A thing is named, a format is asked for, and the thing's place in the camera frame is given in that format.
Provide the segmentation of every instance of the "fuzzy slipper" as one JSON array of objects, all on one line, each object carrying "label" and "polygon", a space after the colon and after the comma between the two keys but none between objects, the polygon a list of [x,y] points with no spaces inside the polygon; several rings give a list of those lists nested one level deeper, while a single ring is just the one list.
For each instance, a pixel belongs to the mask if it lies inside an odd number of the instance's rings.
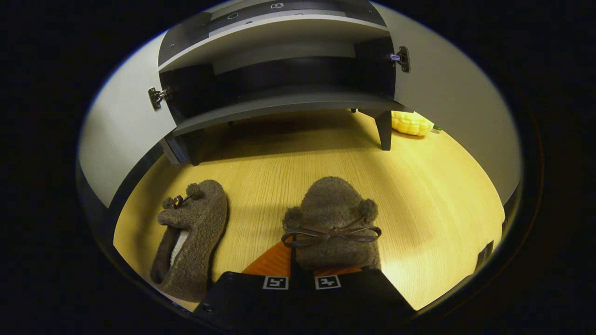
[{"label": "fuzzy slipper", "polygon": [[210,280],[210,258],[224,233],[228,199],[219,183],[205,180],[190,184],[186,198],[167,198],[157,222],[166,225],[151,280],[173,297],[200,301]]},{"label": "fuzzy slipper", "polygon": [[374,201],[363,200],[348,182],[325,177],[308,189],[300,207],[285,213],[282,242],[297,248],[296,262],[307,270],[380,269],[381,229],[370,225],[377,214]]}]

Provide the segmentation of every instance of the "light wood floor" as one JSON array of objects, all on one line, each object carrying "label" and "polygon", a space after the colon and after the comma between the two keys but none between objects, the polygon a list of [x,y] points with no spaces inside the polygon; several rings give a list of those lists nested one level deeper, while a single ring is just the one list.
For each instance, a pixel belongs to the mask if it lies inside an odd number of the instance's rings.
[{"label": "light wood floor", "polygon": [[[383,272],[414,309],[473,273],[478,252],[501,240],[505,214],[495,187],[445,131],[425,138],[394,131],[391,151],[382,151],[372,118],[340,110],[249,119],[213,127],[206,136],[202,163],[160,158],[118,220],[114,245],[149,283],[164,232],[156,219],[161,200],[184,196],[188,184],[205,179],[222,184],[230,205],[214,280],[241,272],[277,243],[286,209],[324,176],[344,178],[377,202]],[[171,299],[189,310],[197,306]]]}]

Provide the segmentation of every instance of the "corn toy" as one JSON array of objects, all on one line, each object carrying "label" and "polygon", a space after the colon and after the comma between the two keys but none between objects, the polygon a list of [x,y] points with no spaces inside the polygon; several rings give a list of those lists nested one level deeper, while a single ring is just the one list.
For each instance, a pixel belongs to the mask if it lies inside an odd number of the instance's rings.
[{"label": "corn toy", "polygon": [[391,127],[403,134],[425,136],[431,129],[442,130],[424,116],[413,112],[391,111]]}]

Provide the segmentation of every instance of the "hinge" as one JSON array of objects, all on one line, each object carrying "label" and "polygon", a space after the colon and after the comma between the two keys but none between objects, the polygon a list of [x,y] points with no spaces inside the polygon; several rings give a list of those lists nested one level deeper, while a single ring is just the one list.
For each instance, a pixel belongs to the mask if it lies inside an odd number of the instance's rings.
[{"label": "hinge", "polygon": [[161,100],[165,99],[165,100],[170,100],[172,98],[171,94],[172,94],[173,90],[168,86],[166,87],[166,89],[164,89],[163,91],[157,91],[155,89],[155,87],[150,88],[147,93],[149,93],[149,100],[151,101],[151,104],[153,105],[153,110],[157,110],[158,108],[160,108],[162,105],[159,103],[161,102]]},{"label": "hinge", "polygon": [[391,58],[391,60],[396,61],[399,65],[402,66],[403,72],[409,72],[408,49],[405,46],[400,46],[399,52],[397,54],[390,54],[389,57]]}]

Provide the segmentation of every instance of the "bow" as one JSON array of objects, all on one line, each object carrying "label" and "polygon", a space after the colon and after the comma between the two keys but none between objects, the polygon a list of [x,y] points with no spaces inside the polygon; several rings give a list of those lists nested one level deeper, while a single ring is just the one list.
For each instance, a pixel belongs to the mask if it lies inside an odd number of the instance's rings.
[{"label": "bow", "polygon": [[[302,248],[302,247],[309,247],[315,244],[319,244],[323,241],[327,241],[331,237],[341,237],[345,240],[355,241],[355,242],[373,242],[381,236],[381,228],[375,226],[368,226],[368,227],[360,227],[360,228],[350,228],[351,226],[357,224],[364,220],[364,216],[360,219],[352,222],[351,224],[345,227],[333,227],[331,229],[313,227],[306,224],[300,224],[298,230],[289,231],[285,233],[281,237],[281,241],[284,243],[286,247],[295,247],[295,248]],[[367,236],[367,235],[355,235],[356,232],[371,230],[377,233],[376,236]],[[310,236],[312,238],[306,238],[302,240],[297,240],[297,235],[305,235]],[[289,237],[294,237],[293,241],[287,242],[286,240]]]}]

